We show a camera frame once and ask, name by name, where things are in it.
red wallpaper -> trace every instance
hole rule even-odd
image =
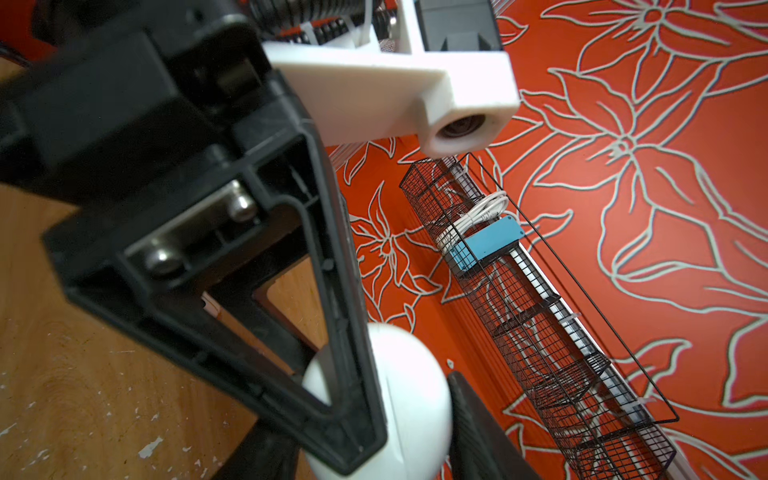
[[[476,154],[676,406],[700,478],[768,478],[768,2],[517,0],[498,21],[523,107]],[[573,476],[398,188],[420,158],[384,139],[338,172],[370,318],[466,374],[546,480]]]
[[[35,0],[3,0],[0,2],[0,41],[20,51],[32,61],[49,56],[53,47],[34,39],[29,33],[29,23]]]

coiled cable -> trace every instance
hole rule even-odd
[[[452,226],[449,226],[435,238],[437,247],[448,254],[470,228],[478,223],[499,218],[509,206],[509,197],[503,190],[498,190],[475,204],[469,212],[462,215]]]

black rubber part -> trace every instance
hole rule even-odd
[[[455,480],[541,480],[459,372],[448,375],[453,403]]]

metal bolt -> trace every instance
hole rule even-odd
[[[256,215],[256,201],[245,191],[240,182],[232,183],[232,192],[227,199],[227,214],[238,223],[247,222]]]
[[[397,23],[397,15],[389,17],[389,26],[387,27],[389,38],[396,40],[400,38],[400,25]]]
[[[162,241],[152,241],[152,248],[144,255],[144,267],[153,276],[173,273],[184,264],[181,252]]]

white sphere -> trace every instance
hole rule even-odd
[[[451,445],[452,407],[448,382],[435,357],[419,339],[399,327],[369,323],[379,388],[387,422],[387,442],[349,476],[317,458],[307,461],[318,480],[432,480]],[[328,346],[312,359],[303,386],[321,402],[336,396]]]

